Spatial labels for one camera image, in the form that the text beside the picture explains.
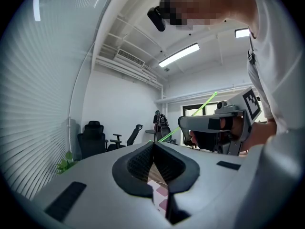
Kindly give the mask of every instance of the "hand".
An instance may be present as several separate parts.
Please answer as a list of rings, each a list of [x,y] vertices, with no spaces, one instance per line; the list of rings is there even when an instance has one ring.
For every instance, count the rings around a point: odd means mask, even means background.
[[[220,128],[224,128],[224,126],[225,126],[225,119],[222,118],[222,119],[220,119]],[[243,133],[243,119],[242,119],[242,117],[233,118],[233,126],[232,126],[232,129],[231,129],[231,132],[235,136],[238,136],[238,137],[241,136],[241,134]],[[193,131],[190,131],[190,136],[192,137],[192,142],[195,143],[196,145],[198,145],[197,141],[196,141],[195,134],[194,134]]]

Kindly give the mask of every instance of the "potted plant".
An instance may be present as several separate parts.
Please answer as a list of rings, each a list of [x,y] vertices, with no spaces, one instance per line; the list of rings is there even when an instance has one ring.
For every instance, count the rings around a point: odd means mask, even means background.
[[[60,175],[66,170],[70,169],[72,166],[77,164],[77,161],[72,161],[72,153],[69,151],[65,155],[65,159],[62,159],[61,162],[57,165],[57,174]]]

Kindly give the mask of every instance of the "fluorescent light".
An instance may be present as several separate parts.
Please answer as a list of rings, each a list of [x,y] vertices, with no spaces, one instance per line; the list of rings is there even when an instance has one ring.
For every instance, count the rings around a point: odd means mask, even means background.
[[[239,29],[235,31],[235,37],[240,38],[240,37],[245,37],[245,36],[250,36],[250,31],[248,28],[245,29]]]
[[[199,49],[200,48],[199,48],[197,43],[193,44],[193,45],[191,45],[191,46],[189,46],[187,48],[184,48],[181,51],[175,53],[174,55],[168,57],[167,59],[161,61],[159,63],[159,65],[163,68],[163,67],[169,65],[170,63],[172,63],[172,62],[174,62],[174,61],[176,61],[176,60],[178,60],[178,59],[180,59],[180,58],[182,58],[182,57],[184,57],[184,56],[186,56],[186,55],[188,55],[190,53],[198,51]]]

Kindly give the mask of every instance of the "ceiling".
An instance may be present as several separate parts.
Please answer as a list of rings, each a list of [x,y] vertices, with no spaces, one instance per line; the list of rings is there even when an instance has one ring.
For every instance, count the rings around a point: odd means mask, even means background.
[[[128,0],[117,15],[100,55],[113,58],[121,48],[167,78],[194,67],[204,69],[212,62],[222,64],[225,57],[248,51],[249,38],[237,39],[234,34],[236,29],[246,25],[236,21],[228,20],[215,26],[198,25],[184,31],[167,25],[164,32],[159,32],[147,16],[147,11],[158,3],[159,0]],[[194,43],[198,43],[200,50],[166,66],[169,72],[159,66],[166,57]]]

